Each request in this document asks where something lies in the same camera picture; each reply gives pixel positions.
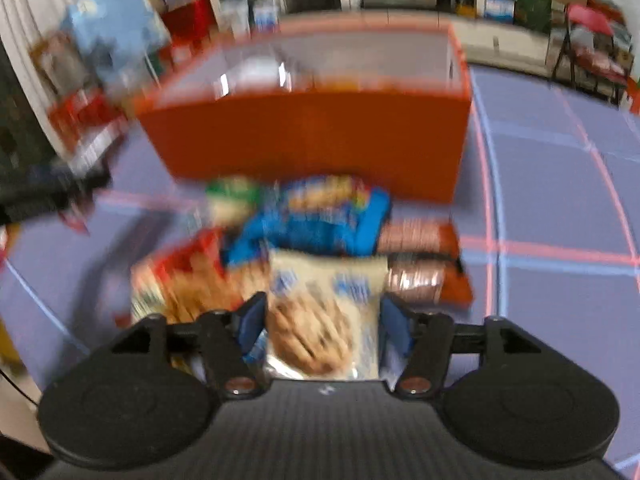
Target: cookie package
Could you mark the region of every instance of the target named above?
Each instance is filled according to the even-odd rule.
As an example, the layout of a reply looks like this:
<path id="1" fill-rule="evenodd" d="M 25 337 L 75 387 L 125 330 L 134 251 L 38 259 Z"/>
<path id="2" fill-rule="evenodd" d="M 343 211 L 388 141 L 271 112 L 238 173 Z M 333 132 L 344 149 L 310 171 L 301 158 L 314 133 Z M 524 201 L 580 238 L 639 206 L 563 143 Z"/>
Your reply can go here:
<path id="1" fill-rule="evenodd" d="M 189 243 L 152 254 L 132 269 L 132 318 L 163 314 L 168 323 L 194 321 L 211 310 L 236 310 L 260 290 L 268 290 L 267 262 L 223 269 L 224 231 L 204 229 Z"/>
<path id="2" fill-rule="evenodd" d="M 460 256 L 458 233 L 449 219 L 403 219 L 386 222 L 378 237 L 378 254 L 425 252 Z"/>
<path id="3" fill-rule="evenodd" d="M 228 252 L 235 265 L 261 244 L 325 256 L 371 256 L 390 208 L 388 193 L 350 176 L 316 176 L 275 186 Z"/>
<path id="4" fill-rule="evenodd" d="M 272 250 L 270 261 L 267 372 L 288 379 L 377 379 L 386 258 Z"/>
<path id="5" fill-rule="evenodd" d="M 385 290 L 409 302 L 470 307 L 474 295 L 460 259 L 430 256 L 412 253 L 390 255 Z"/>

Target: snack bag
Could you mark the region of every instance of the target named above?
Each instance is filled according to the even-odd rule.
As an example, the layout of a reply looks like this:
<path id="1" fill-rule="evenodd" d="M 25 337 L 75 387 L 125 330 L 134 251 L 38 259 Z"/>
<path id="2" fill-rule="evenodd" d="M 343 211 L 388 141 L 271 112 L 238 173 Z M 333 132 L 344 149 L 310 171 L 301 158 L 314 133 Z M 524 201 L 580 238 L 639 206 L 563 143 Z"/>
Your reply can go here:
<path id="1" fill-rule="evenodd" d="M 271 251 L 266 368 L 289 379 L 378 378 L 386 258 Z"/>
<path id="2" fill-rule="evenodd" d="M 132 318 L 158 312 L 168 323 L 191 322 L 209 310 L 235 310 L 238 286 L 227 281 L 220 250 L 224 233 L 204 229 L 187 244 L 152 254 L 131 272 Z"/>
<path id="3" fill-rule="evenodd" d="M 433 258 L 432 254 L 401 253 L 389 256 L 385 290 L 406 301 L 447 303 L 468 308 L 474 300 L 460 259 Z"/>
<path id="4" fill-rule="evenodd" d="M 241 226 L 260 205 L 262 189 L 241 176 L 219 178 L 207 186 L 207 201 L 214 225 Z"/>
<path id="5" fill-rule="evenodd" d="M 404 219 L 386 222 L 378 237 L 378 254 L 439 253 L 453 259 L 460 256 L 458 233 L 451 220 Z"/>
<path id="6" fill-rule="evenodd" d="M 231 291 L 247 301 L 256 292 L 268 292 L 271 283 L 271 267 L 267 261 L 254 260 L 226 272 L 226 282 Z"/>
<path id="7" fill-rule="evenodd" d="M 228 252 L 235 265 L 276 248 L 313 254 L 373 254 L 389 195 L 350 176 L 318 176 L 275 187 Z"/>

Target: chocolate chip cookie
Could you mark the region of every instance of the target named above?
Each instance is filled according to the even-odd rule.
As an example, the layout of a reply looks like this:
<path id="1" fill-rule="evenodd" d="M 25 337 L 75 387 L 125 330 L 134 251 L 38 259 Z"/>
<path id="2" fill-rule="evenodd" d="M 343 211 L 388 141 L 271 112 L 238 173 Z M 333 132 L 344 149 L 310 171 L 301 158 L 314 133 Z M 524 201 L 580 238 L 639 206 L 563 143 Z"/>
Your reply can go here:
<path id="1" fill-rule="evenodd" d="M 334 374 L 351 365 L 351 325 L 333 298 L 309 292 L 274 298 L 266 324 L 277 357 L 305 374 Z"/>

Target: white curtain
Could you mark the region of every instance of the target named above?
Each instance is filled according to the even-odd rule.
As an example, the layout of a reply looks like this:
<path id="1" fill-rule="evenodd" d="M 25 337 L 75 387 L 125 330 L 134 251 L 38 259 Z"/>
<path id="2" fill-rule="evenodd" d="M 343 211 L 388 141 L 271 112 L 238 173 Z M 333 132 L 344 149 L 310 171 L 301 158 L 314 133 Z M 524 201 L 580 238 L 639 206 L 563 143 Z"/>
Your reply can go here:
<path id="1" fill-rule="evenodd" d="M 58 28 L 66 6 L 76 0 L 0 0 L 0 39 L 31 108 L 53 148 L 65 148 L 47 119 L 54 97 L 43 85 L 29 57 L 29 49 Z"/>

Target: orange bin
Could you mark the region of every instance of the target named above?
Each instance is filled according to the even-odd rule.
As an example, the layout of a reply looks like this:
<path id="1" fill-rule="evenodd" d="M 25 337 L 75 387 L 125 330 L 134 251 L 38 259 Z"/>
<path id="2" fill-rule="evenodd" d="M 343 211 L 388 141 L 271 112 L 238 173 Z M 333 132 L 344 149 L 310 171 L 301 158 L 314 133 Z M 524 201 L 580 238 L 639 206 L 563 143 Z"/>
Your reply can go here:
<path id="1" fill-rule="evenodd" d="M 230 91 L 227 74 L 255 56 L 282 60 L 280 83 Z M 348 173 L 394 197 L 450 202 L 470 105 L 450 28 L 338 22 L 214 46 L 136 110 L 174 177 Z"/>

